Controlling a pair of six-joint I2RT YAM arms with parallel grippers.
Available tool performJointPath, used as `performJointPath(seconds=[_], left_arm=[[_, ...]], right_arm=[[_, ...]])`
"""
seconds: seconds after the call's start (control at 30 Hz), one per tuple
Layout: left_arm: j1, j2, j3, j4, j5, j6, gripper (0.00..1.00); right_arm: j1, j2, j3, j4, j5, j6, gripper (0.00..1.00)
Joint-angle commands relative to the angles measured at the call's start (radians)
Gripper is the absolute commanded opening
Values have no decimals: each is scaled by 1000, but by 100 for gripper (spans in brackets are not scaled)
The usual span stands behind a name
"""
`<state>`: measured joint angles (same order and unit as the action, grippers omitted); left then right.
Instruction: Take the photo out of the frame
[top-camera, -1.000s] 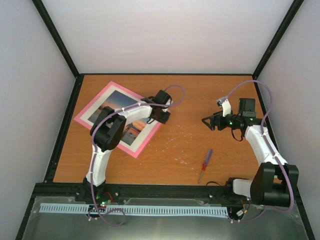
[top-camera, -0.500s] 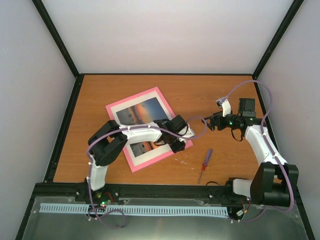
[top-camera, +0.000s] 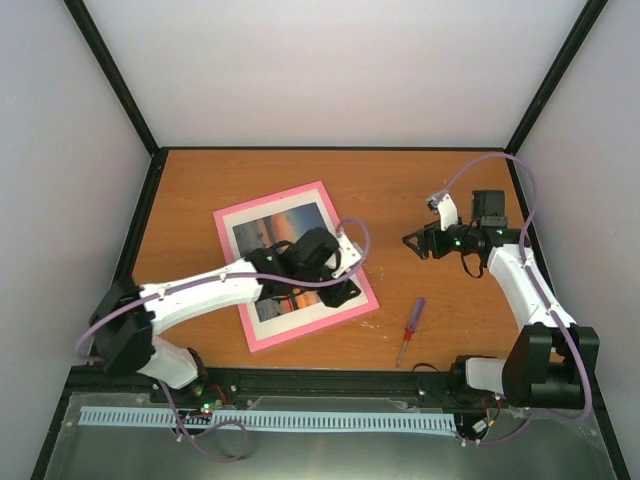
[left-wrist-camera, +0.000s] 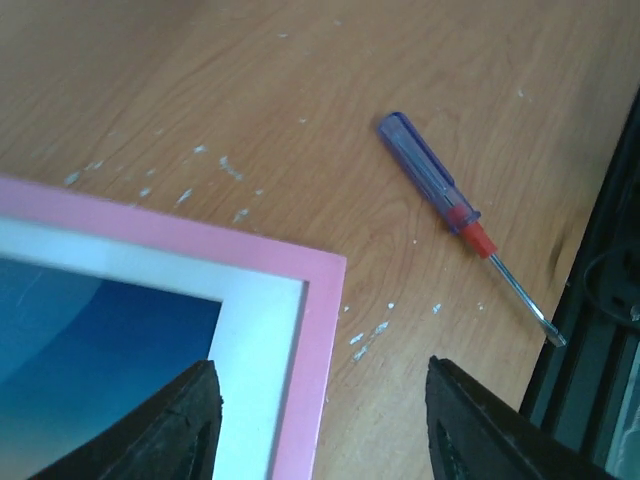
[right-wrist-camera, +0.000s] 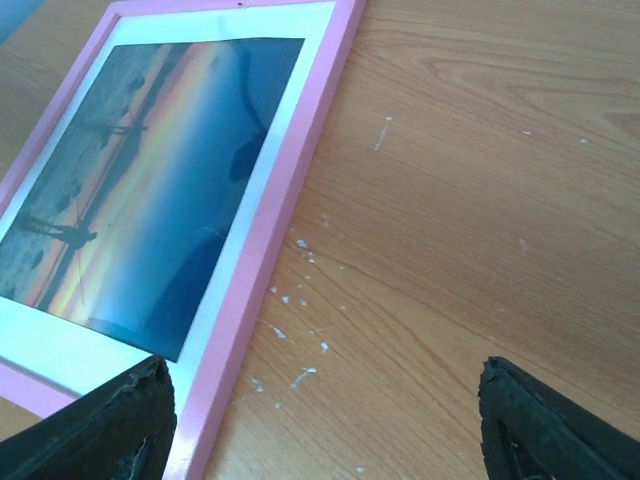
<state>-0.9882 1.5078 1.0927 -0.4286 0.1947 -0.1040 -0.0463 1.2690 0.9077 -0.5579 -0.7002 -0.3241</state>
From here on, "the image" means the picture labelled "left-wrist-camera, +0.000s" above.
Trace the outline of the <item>blue red screwdriver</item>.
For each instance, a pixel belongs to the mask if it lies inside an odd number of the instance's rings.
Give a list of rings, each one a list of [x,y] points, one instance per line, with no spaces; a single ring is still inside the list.
[[[497,246],[480,223],[480,211],[457,188],[452,175],[409,118],[401,112],[392,112],[380,120],[377,132],[397,164],[452,233],[499,272],[534,316],[547,340],[556,347],[564,347],[567,344],[564,336],[499,258]]]

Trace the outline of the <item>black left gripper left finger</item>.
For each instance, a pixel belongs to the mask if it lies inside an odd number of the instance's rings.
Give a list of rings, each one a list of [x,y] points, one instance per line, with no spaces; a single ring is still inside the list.
[[[34,479],[211,479],[223,399],[200,360],[99,436]]]

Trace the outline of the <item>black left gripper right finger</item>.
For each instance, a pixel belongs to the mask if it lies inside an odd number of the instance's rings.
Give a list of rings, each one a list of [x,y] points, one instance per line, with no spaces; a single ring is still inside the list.
[[[425,384],[435,479],[610,479],[449,359],[432,356]]]

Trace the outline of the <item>pink photo frame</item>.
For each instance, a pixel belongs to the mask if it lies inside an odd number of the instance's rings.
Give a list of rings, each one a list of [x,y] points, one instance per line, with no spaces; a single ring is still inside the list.
[[[1,181],[1,475],[32,476],[200,360],[211,479],[313,475],[342,256]]]

